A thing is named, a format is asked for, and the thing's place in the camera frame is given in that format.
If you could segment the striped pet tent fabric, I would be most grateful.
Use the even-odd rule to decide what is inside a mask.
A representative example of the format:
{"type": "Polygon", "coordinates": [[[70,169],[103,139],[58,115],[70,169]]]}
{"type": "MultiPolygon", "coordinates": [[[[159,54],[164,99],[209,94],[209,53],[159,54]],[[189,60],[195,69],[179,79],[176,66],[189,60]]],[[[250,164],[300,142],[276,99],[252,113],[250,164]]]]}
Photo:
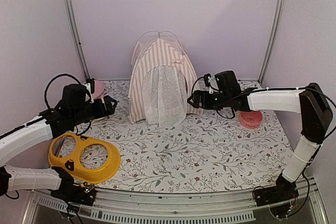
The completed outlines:
{"type": "Polygon", "coordinates": [[[188,114],[201,115],[203,109],[188,104],[192,87],[198,88],[194,67],[178,41],[157,38],[137,43],[131,60],[129,87],[130,123],[171,127],[188,114]]]}

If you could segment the white flexible tent pole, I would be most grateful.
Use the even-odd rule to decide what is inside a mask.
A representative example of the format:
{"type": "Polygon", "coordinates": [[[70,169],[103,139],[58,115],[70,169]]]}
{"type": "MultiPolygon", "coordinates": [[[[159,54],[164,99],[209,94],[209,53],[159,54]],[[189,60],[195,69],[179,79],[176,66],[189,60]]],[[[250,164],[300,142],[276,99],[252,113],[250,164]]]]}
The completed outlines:
{"type": "Polygon", "coordinates": [[[140,54],[147,50],[151,43],[155,42],[160,38],[159,31],[147,31],[143,33],[135,43],[132,57],[131,57],[131,66],[134,67],[136,60],[139,58],[140,54]]]}

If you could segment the pink cat-ear pet bowl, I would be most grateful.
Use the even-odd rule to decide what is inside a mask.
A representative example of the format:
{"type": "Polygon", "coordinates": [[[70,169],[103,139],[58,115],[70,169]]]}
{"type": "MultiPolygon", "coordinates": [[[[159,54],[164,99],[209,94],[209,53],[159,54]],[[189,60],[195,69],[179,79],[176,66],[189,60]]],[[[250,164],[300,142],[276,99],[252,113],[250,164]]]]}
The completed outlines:
{"type": "Polygon", "coordinates": [[[256,129],[260,127],[263,121],[263,115],[260,111],[243,112],[239,111],[239,122],[247,129],[256,129]]]}

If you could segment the yellow double bowl holder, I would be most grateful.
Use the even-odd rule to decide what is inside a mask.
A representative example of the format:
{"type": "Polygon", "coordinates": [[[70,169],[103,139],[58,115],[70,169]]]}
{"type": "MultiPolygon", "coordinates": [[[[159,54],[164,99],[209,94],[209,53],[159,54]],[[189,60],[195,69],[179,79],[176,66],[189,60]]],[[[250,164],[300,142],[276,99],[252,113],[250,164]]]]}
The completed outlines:
{"type": "Polygon", "coordinates": [[[76,179],[99,184],[117,173],[121,155],[111,143],[65,133],[51,143],[48,160],[50,166],[61,167],[76,179]]]}

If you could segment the cream cat-ear pet bowl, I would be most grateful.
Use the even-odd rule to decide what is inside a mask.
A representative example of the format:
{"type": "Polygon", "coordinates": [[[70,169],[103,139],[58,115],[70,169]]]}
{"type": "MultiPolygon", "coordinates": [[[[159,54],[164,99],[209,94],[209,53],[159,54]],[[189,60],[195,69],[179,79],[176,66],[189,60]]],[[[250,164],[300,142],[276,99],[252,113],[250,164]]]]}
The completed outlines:
{"type": "Polygon", "coordinates": [[[108,119],[108,116],[102,117],[102,118],[97,118],[97,119],[92,119],[92,121],[102,121],[108,119]]]}

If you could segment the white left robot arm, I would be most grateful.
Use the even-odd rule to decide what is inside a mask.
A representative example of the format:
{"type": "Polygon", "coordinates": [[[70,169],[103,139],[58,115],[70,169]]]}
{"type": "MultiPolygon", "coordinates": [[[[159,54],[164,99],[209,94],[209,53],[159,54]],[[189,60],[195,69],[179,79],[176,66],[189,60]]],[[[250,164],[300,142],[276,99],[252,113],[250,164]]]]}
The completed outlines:
{"type": "Polygon", "coordinates": [[[1,195],[46,189],[73,200],[118,171],[121,156],[114,145],[75,132],[115,112],[117,101],[94,98],[94,88],[92,80],[66,85],[55,107],[1,135],[1,195]]]}

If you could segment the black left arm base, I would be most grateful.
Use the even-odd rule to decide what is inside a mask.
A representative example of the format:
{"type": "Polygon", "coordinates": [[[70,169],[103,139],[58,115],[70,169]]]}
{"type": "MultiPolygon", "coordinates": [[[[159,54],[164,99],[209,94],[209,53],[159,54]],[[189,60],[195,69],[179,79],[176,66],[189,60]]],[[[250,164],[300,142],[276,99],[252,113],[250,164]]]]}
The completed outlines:
{"type": "Polygon", "coordinates": [[[65,203],[77,203],[86,206],[93,206],[96,191],[92,190],[87,193],[84,187],[74,184],[73,177],[61,167],[52,167],[60,179],[61,183],[58,189],[50,190],[50,195],[54,198],[61,199],[65,203]]]}

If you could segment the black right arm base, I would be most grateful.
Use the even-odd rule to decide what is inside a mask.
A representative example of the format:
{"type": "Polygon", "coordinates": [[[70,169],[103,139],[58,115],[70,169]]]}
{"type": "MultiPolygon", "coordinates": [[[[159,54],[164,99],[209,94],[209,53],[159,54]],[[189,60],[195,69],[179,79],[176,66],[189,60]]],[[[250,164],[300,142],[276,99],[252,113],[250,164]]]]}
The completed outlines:
{"type": "Polygon", "coordinates": [[[276,184],[271,187],[256,187],[252,196],[257,206],[271,205],[286,200],[296,199],[299,196],[295,182],[286,180],[282,173],[276,179],[276,184]]]}

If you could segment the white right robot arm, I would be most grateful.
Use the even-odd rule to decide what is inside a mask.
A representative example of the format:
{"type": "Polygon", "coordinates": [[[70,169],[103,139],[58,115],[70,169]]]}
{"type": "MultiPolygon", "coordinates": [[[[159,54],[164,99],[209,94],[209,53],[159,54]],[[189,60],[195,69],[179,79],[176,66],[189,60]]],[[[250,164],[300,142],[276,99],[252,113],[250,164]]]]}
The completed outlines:
{"type": "Polygon", "coordinates": [[[194,108],[220,111],[230,108],[239,112],[273,111],[288,136],[297,136],[291,141],[293,155],[283,169],[284,179],[271,190],[276,201],[291,194],[292,186],[303,171],[312,163],[323,142],[335,131],[335,102],[323,93],[316,82],[303,87],[290,88],[245,88],[242,89],[231,70],[214,76],[200,78],[206,90],[192,88],[187,102],[194,108]]]}

